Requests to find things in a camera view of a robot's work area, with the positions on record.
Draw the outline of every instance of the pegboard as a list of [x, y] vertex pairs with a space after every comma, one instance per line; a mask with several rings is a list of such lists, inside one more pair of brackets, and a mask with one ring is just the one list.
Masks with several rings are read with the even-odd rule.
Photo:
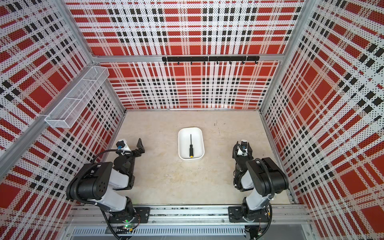
[[101, 86], [71, 129], [48, 127], [36, 138], [0, 183], [1, 239], [58, 236], [75, 204], [66, 200], [69, 182], [107, 148], [121, 117]]
[[0, 3], [0, 155], [88, 64], [53, 1]]
[[92, 53], [278, 54], [304, 0], [65, 0]]
[[384, 238], [384, 1], [318, 1], [265, 117], [323, 239]]
[[126, 109], [258, 109], [278, 61], [102, 63]]

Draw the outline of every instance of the screwdriver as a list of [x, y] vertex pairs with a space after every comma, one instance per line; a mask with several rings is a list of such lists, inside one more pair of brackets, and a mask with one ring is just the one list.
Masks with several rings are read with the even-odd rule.
[[191, 145], [189, 145], [189, 156], [193, 157], [192, 134], [191, 134]]

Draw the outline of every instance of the wire mesh basket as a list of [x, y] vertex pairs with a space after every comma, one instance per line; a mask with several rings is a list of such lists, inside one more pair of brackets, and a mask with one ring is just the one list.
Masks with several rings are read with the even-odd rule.
[[45, 121], [51, 127], [71, 128], [108, 76], [107, 68], [100, 66], [91, 67], [63, 100], [49, 113]]

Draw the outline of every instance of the screwdriver handle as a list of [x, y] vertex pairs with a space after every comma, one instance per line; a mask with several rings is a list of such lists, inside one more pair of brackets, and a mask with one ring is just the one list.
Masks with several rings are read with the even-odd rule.
[[192, 144], [189, 145], [189, 156], [193, 157], [193, 147], [192, 147]]

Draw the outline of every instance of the white tray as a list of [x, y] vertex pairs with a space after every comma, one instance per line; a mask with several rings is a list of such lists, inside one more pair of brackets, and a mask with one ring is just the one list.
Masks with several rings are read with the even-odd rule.
[[[189, 145], [192, 134], [193, 157], [189, 156]], [[204, 156], [203, 133], [198, 127], [186, 127], [179, 131], [179, 157], [183, 160], [198, 160]]]

